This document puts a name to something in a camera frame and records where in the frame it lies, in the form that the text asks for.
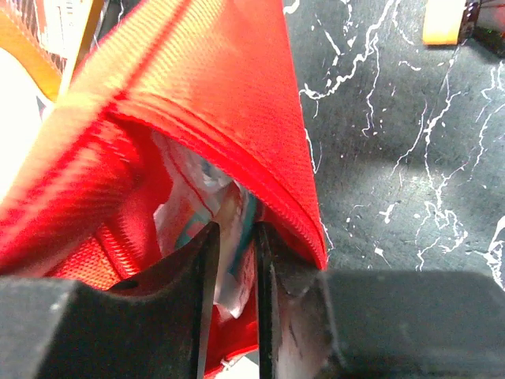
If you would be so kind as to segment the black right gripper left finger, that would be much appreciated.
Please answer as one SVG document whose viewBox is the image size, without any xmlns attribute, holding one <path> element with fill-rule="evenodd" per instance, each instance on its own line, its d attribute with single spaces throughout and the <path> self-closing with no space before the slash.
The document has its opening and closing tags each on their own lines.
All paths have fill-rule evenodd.
<svg viewBox="0 0 505 379">
<path fill-rule="evenodd" d="M 109 290 L 122 302 L 117 377 L 203 377 L 219 247 L 219 225 L 210 222 L 182 248 Z"/>
</svg>

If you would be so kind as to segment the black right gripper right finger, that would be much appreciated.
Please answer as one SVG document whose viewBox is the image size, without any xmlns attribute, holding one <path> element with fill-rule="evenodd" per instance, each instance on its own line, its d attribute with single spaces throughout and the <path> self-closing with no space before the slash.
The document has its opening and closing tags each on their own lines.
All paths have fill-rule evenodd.
<svg viewBox="0 0 505 379">
<path fill-rule="evenodd" d="M 320 271 L 269 223 L 255 225 L 254 248 L 260 377 L 336 377 Z"/>
</svg>

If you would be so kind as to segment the clear bag of plasters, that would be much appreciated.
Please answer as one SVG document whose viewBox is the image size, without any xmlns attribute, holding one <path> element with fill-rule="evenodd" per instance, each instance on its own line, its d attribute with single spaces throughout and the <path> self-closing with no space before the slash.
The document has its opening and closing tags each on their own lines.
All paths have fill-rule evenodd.
<svg viewBox="0 0 505 379">
<path fill-rule="evenodd" d="M 161 254 L 178 250 L 212 220 L 227 225 L 240 215 L 241 191 L 226 173 L 161 133 L 152 139 L 172 183 L 153 217 Z"/>
</svg>

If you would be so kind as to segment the red first aid pouch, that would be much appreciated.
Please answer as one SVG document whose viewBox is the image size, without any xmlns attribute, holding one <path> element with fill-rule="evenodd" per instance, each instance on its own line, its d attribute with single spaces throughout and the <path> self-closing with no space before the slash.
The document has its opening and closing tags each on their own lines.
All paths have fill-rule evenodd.
<svg viewBox="0 0 505 379">
<path fill-rule="evenodd" d="M 226 173 L 316 268 L 319 205 L 280 1 L 142 1 L 79 65 L 1 199 L 1 375 L 117 377 L 122 302 L 161 261 L 172 183 L 154 132 Z M 212 303 L 202 378 L 258 345 L 256 300 Z"/>
</svg>

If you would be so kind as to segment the brown medicine bottle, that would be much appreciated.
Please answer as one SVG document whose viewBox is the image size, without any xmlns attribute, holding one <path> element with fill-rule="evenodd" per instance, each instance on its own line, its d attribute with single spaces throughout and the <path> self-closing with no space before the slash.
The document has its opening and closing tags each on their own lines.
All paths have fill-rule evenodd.
<svg viewBox="0 0 505 379">
<path fill-rule="evenodd" d="M 422 41 L 426 46 L 453 46 L 473 39 L 504 57 L 504 2 L 482 0 L 429 1 Z"/>
</svg>

